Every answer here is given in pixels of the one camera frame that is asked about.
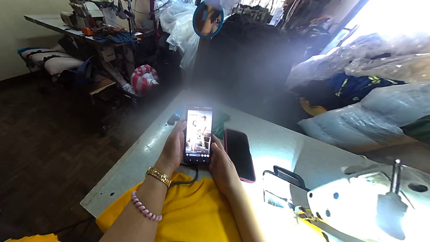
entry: red and white striped bag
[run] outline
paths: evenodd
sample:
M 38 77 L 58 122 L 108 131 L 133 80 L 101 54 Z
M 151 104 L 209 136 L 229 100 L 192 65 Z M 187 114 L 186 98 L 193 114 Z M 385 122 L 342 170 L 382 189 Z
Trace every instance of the red and white striped bag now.
M 130 78 L 131 85 L 138 96 L 145 95 L 152 86 L 158 85 L 157 71 L 149 65 L 137 67 Z

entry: hand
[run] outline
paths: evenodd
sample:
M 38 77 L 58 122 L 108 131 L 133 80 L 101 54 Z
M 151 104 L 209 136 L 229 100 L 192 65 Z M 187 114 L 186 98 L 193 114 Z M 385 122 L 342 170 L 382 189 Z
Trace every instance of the hand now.
M 184 155 L 184 129 L 186 121 L 178 121 L 164 144 L 163 151 L 154 167 L 171 177 Z
M 211 148 L 213 155 L 209 170 L 220 191 L 229 197 L 234 194 L 235 191 L 242 188 L 242 184 L 237 175 L 236 168 L 225 152 L 221 141 L 215 137 L 215 135 L 212 135 L 212 140 Z

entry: wooden floor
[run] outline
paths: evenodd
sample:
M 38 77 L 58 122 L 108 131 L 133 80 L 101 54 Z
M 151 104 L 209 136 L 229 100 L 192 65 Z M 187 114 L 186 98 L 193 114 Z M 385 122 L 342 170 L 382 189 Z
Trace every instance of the wooden floor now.
M 165 90 L 127 115 L 118 112 L 116 125 L 101 137 L 91 107 L 78 105 L 46 76 L 0 82 L 0 241 L 90 218 L 79 202 L 177 92 Z M 93 220 L 70 230 L 60 233 L 62 241 L 102 236 Z

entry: green fabric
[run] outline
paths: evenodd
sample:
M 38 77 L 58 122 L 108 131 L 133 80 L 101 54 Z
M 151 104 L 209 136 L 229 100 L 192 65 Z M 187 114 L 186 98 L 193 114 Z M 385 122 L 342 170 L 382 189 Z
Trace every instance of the green fabric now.
M 230 118 L 230 115 L 215 110 L 212 115 L 212 133 L 219 139 L 224 138 L 224 122 Z
M 400 128 L 407 136 L 423 143 L 430 144 L 430 115 L 424 116 L 417 121 Z

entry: round mirror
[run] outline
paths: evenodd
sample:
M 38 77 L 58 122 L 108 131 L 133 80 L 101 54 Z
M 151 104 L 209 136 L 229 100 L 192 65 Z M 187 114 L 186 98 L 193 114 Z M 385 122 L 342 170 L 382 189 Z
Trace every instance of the round mirror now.
M 221 29 L 224 11 L 221 7 L 214 8 L 205 2 L 197 6 L 193 16 L 194 31 L 203 38 L 212 38 Z

